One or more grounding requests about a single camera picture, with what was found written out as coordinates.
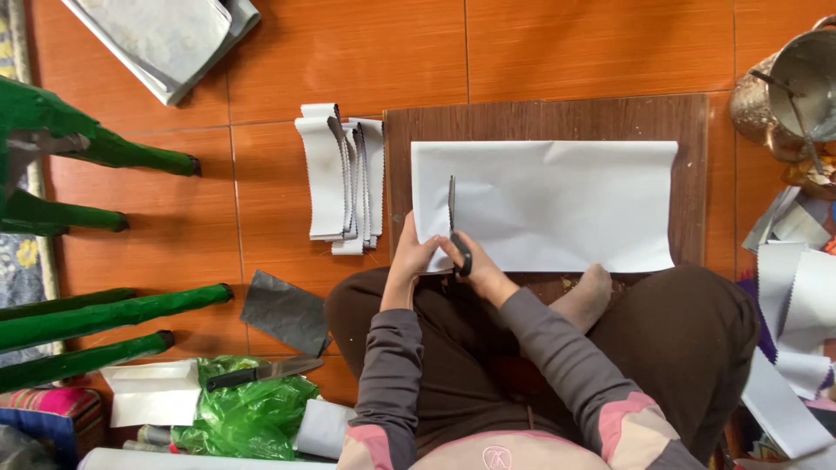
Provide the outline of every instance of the orange tile floor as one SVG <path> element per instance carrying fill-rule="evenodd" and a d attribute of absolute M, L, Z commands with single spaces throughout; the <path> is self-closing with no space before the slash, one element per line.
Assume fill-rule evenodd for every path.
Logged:
<path fill-rule="evenodd" d="M 37 84 L 131 140 L 200 158 L 204 177 L 52 158 L 50 195 L 129 214 L 122 233 L 74 230 L 57 246 L 61 291 L 143 294 L 225 282 L 229 304 L 71 341 L 107 345 L 169 329 L 159 357 L 292 355 L 238 320 L 256 268 L 325 296 L 343 277 L 389 263 L 389 241 L 333 257 L 308 240 L 302 103 L 346 116 L 498 100 L 707 92 L 706 265 L 753 266 L 739 248 L 778 189 L 782 166 L 738 137 L 726 104 L 737 77 L 830 13 L 836 0 L 252 0 L 262 21 L 177 108 L 166 108 L 58 0 L 30 3 Z M 335 345 L 310 374 L 351 404 L 357 384 Z M 103 384 L 94 381 L 98 388 Z"/>

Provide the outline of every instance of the person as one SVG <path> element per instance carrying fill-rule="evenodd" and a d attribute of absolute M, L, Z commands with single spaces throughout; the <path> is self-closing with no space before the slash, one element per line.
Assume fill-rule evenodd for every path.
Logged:
<path fill-rule="evenodd" d="M 472 251 L 461 282 L 421 276 L 439 246 L 462 257 L 446 237 L 419 243 L 410 213 L 391 267 L 357 273 L 326 299 L 359 380 L 337 468 L 706 468 L 748 377 L 751 298 L 679 266 L 604 312 L 609 275 L 593 266 L 547 306 L 458 233 Z M 521 351 L 556 395 L 545 404 L 515 400 L 492 373 L 493 359 Z"/>

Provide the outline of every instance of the knife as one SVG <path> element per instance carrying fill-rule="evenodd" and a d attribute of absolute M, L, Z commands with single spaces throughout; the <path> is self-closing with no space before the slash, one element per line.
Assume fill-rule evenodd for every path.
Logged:
<path fill-rule="evenodd" d="M 319 367 L 324 362 L 311 355 L 298 355 L 290 359 L 277 360 L 271 364 L 249 369 L 236 370 L 228 374 L 216 375 L 206 380 L 206 391 L 230 386 L 239 386 L 254 381 L 271 381 L 288 375 L 298 374 Z"/>
<path fill-rule="evenodd" d="M 447 211 L 450 213 L 450 241 L 456 245 L 456 248 L 459 249 L 459 253 L 461 253 L 462 257 L 465 259 L 462 266 L 453 264 L 453 272 L 464 278 L 471 272 L 471 268 L 473 266 L 473 253 L 471 253 L 470 248 L 468 248 L 461 237 L 459 237 L 459 234 L 453 231 L 455 228 L 455 225 L 453 225 L 453 218 L 456 215 L 456 177 L 453 175 L 450 175 L 450 188 L 447 193 Z"/>

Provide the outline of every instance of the scissor blade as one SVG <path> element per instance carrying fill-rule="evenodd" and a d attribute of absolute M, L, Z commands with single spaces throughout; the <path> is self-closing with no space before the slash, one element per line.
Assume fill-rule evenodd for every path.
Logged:
<path fill-rule="evenodd" d="M 299 355 L 285 360 L 277 360 L 270 365 L 258 368 L 256 377 L 259 381 L 271 381 L 288 375 L 298 374 L 319 367 L 324 362 L 309 355 Z"/>
<path fill-rule="evenodd" d="M 453 216 L 456 215 L 456 177 L 450 175 L 450 190 L 447 193 L 447 211 L 450 215 L 450 233 L 453 233 Z"/>

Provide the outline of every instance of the brown wooden cutting board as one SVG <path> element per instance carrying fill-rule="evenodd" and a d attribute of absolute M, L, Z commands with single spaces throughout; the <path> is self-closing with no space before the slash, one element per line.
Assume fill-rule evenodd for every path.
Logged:
<path fill-rule="evenodd" d="M 695 94 L 387 110 L 383 121 L 391 256 L 395 256 L 404 216 L 412 209 L 413 140 L 676 140 L 679 151 L 670 182 L 670 255 L 675 264 L 702 265 L 706 106 L 706 96 Z M 645 276 L 614 278 L 634 284 Z M 544 302 L 562 295 L 578 277 L 579 273 L 512 276 L 519 284 L 532 288 Z"/>

